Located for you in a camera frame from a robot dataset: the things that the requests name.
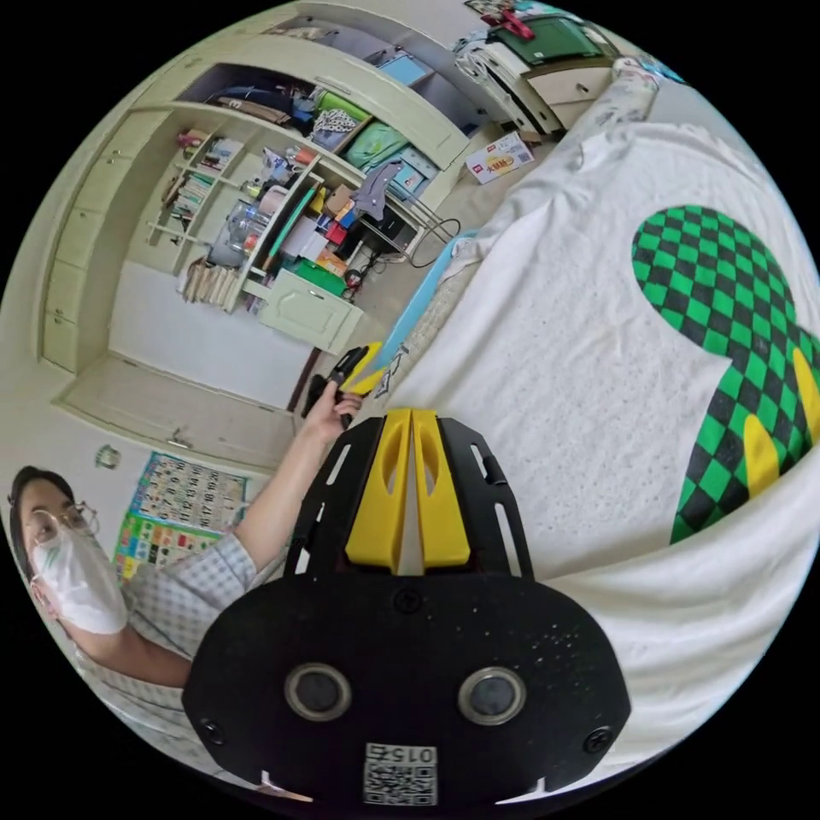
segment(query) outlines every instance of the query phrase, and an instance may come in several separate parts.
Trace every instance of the qr code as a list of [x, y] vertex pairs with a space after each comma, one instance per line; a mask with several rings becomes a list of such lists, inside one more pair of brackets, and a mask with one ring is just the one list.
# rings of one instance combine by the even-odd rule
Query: qr code
[[437, 785], [435, 748], [367, 745], [365, 803], [436, 805]]

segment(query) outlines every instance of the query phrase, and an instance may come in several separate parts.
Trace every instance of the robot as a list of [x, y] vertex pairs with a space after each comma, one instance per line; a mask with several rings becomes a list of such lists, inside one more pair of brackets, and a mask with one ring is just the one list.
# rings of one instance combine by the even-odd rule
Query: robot
[[[328, 378], [371, 390], [376, 347]], [[400, 574], [408, 499], [413, 576]], [[553, 792], [592, 771], [630, 714], [604, 631], [533, 577], [483, 437], [421, 409], [339, 437], [283, 576], [216, 620], [183, 705], [219, 766], [327, 817], [446, 817]]]

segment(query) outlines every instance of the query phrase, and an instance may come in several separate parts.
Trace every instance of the cabinet door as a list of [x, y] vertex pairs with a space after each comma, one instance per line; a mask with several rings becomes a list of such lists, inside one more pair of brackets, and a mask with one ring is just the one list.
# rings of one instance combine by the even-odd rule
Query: cabinet door
[[74, 200], [74, 207], [104, 214], [130, 166], [130, 160], [119, 156], [106, 156], [97, 160], [85, 176]]
[[56, 259], [75, 267], [87, 267], [103, 218], [104, 214], [96, 211], [72, 208], [60, 234]]
[[43, 358], [76, 373], [77, 325], [62, 316], [46, 313], [43, 317]]
[[167, 111], [131, 112], [106, 143], [103, 155], [133, 159], [168, 116]]
[[315, 284], [279, 271], [259, 311], [259, 321], [330, 352], [346, 319], [358, 310]]
[[84, 370], [60, 403], [169, 453], [198, 454], [265, 471], [277, 466], [293, 439], [290, 413], [267, 410], [114, 356]]
[[395, 128], [440, 168], [467, 145], [467, 137], [415, 91], [321, 43], [262, 34], [234, 51], [230, 62], [268, 68], [329, 89]]
[[49, 277], [45, 309], [61, 319], [76, 324], [84, 282], [85, 271], [81, 267], [55, 260]]
[[162, 105], [175, 100], [189, 85], [213, 67], [214, 60], [209, 60], [206, 56], [183, 57], [161, 74], [135, 104]]
[[612, 81], [609, 68], [572, 68], [532, 77], [530, 85], [547, 105], [591, 103]]

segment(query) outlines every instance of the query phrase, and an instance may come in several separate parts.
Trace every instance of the woman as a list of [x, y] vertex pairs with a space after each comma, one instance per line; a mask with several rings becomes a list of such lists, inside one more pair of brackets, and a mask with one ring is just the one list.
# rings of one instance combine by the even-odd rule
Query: woman
[[71, 640], [91, 689], [152, 746], [201, 772], [248, 788], [210, 758], [185, 716], [182, 688], [210, 624], [284, 557], [302, 498], [361, 399], [328, 385], [288, 453], [236, 529], [158, 570], [143, 565], [120, 588], [94, 533], [96, 516], [53, 472], [25, 467], [9, 503], [20, 568], [47, 617]]

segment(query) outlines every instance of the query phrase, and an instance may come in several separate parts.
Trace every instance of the wall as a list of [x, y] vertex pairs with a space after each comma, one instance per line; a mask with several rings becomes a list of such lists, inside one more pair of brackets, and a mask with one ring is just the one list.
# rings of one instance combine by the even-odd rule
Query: wall
[[114, 302], [108, 346], [198, 384], [287, 408], [312, 345], [265, 327], [238, 308], [188, 304], [177, 279], [127, 262]]

